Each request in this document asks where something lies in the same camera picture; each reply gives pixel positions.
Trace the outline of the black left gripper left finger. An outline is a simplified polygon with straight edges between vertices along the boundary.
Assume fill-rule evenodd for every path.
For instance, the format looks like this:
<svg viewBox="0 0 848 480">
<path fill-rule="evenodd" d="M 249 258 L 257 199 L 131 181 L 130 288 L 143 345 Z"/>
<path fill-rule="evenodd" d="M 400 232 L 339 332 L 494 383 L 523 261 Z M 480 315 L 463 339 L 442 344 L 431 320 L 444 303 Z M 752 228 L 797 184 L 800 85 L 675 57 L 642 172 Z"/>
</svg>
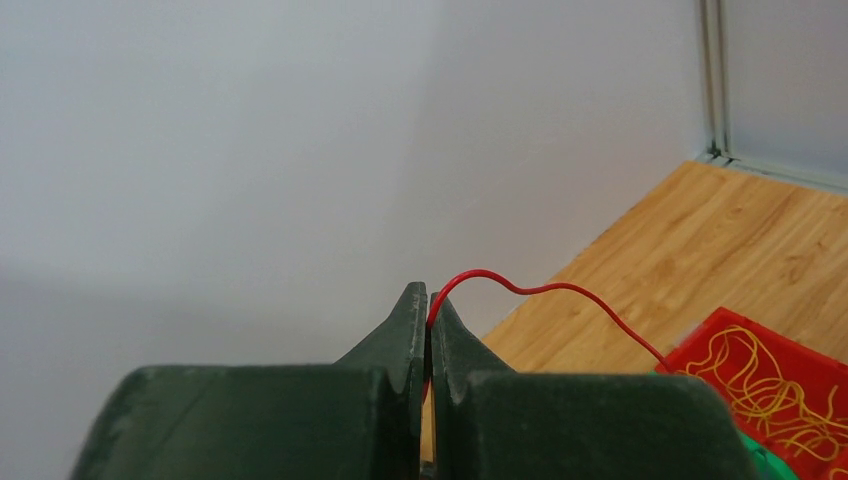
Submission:
<svg viewBox="0 0 848 480">
<path fill-rule="evenodd" d="M 408 284 L 339 360 L 151 365 L 117 385 L 75 479 L 415 479 L 428 295 Z"/>
</svg>

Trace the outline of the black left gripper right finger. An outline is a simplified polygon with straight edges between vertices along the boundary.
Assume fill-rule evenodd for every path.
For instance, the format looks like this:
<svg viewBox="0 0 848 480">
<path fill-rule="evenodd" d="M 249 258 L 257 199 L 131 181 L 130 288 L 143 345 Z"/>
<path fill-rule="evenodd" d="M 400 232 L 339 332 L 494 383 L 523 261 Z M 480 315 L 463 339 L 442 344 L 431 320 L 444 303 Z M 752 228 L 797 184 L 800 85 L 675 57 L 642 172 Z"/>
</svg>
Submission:
<svg viewBox="0 0 848 480">
<path fill-rule="evenodd" d="M 755 479 L 705 382 L 662 374 L 521 373 L 444 303 L 430 333 L 440 479 Z"/>
</svg>

